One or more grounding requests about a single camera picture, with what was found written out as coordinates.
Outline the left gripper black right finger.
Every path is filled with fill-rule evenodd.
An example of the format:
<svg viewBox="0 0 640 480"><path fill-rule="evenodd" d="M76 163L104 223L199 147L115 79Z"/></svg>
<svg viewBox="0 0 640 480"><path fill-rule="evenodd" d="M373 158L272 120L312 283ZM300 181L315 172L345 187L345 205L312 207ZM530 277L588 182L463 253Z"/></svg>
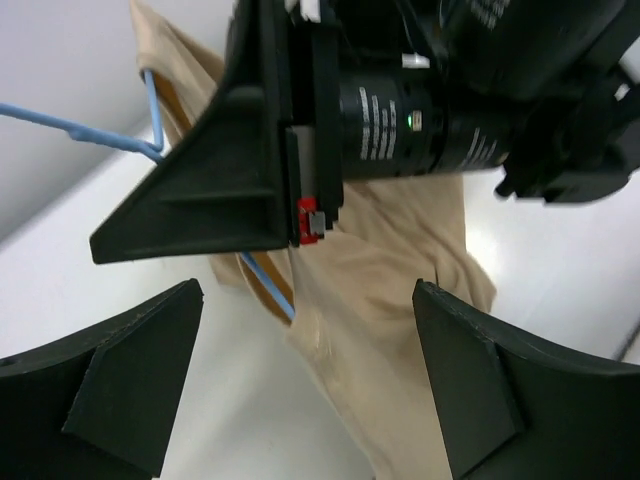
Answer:
<svg viewBox="0 0 640 480"><path fill-rule="evenodd" d="M635 479L639 369L419 281L413 308L456 479Z"/></svg>

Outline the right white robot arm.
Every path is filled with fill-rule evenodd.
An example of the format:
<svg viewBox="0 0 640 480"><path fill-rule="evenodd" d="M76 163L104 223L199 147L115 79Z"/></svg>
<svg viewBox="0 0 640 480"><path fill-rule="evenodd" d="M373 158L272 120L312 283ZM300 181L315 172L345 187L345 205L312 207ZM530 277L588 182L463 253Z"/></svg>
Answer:
<svg viewBox="0 0 640 480"><path fill-rule="evenodd" d="M350 181L502 169L503 197L622 189L635 1L242 1L193 129L90 239L98 264L313 244Z"/></svg>

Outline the beige t shirt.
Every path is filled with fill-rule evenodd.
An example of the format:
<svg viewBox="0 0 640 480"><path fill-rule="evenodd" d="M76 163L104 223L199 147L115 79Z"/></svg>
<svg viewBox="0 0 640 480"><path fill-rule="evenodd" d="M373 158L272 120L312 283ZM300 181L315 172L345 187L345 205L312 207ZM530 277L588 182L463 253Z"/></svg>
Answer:
<svg viewBox="0 0 640 480"><path fill-rule="evenodd" d="M216 279L254 295L286 328L379 479L448 479L451 470L413 311L418 279L481 311L496 290L469 254L458 175L349 183L328 237L256 255L295 309L288 318L237 254Z"/></svg>

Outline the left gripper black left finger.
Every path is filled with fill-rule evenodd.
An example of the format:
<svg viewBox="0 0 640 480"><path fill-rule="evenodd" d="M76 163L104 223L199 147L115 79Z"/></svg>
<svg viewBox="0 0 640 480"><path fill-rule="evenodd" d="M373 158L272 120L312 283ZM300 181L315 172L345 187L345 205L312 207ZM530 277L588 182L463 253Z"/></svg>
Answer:
<svg viewBox="0 0 640 480"><path fill-rule="evenodd" d="M190 279L2 359L2 478L159 478L203 303Z"/></svg>

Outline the light blue wire hanger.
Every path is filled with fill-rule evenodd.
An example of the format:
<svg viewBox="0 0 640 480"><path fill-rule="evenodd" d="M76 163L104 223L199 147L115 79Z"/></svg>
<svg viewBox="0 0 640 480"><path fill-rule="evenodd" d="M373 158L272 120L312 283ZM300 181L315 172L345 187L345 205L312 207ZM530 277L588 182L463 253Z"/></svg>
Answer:
<svg viewBox="0 0 640 480"><path fill-rule="evenodd" d="M163 159L163 122L160 114L156 82L154 74L150 69L143 70L143 80L149 101L154 139L153 142L143 141L135 137L118 134L108 130L89 127L68 119L29 110L8 103L1 104L1 115L3 117L9 117L64 131L72 140L77 142L106 146L124 152L139 153L149 158L152 162L158 164ZM288 321L292 321L295 317L294 307L281 289L276 286L272 276L259 265L253 254L249 252L242 252L240 256L244 264L255 275L275 304L283 311Z"/></svg>

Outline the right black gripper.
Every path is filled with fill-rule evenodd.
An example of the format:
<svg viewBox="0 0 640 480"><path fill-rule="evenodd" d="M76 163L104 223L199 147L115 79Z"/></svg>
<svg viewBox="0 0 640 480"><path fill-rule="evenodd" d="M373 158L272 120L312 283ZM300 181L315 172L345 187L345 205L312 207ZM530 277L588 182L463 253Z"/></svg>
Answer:
<svg viewBox="0 0 640 480"><path fill-rule="evenodd" d="M97 264L267 251L321 236L342 204L339 23L328 2L240 1L224 91L90 237Z"/></svg>

